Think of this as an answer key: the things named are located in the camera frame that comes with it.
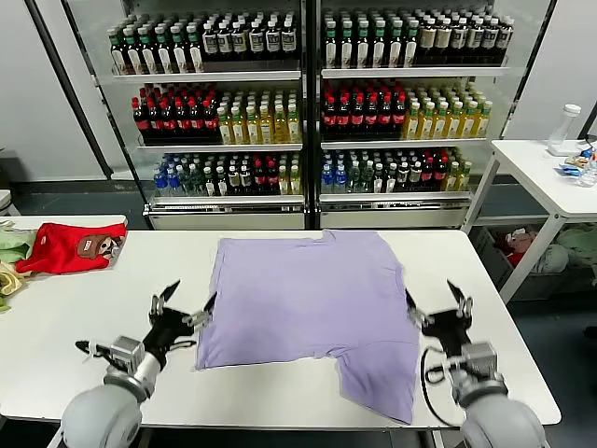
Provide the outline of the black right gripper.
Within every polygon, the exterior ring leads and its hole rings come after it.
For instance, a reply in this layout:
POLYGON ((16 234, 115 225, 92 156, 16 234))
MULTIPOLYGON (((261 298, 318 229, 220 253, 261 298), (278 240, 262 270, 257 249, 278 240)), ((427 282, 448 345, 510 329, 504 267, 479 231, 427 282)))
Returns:
POLYGON ((457 302, 457 309, 427 315, 419 309, 406 289, 406 302, 411 322, 422 329, 426 337, 439 340, 447 357, 459 357, 462 347, 470 343, 467 330, 471 327, 473 299, 452 281, 447 281, 452 296, 457 302))

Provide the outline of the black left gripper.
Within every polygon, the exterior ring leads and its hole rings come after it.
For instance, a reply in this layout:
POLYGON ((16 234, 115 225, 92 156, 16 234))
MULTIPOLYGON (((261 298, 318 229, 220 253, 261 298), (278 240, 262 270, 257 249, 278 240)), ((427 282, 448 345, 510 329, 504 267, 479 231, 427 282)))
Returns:
POLYGON ((162 369, 167 363, 167 353, 171 351, 175 341, 180 337, 192 336, 194 329, 204 327, 213 317, 217 293, 209 298, 200 311, 191 315, 165 307, 179 285, 180 281, 177 280, 159 295, 154 294, 151 299, 148 314, 151 329, 143 339, 143 345, 145 352, 152 355, 162 369))

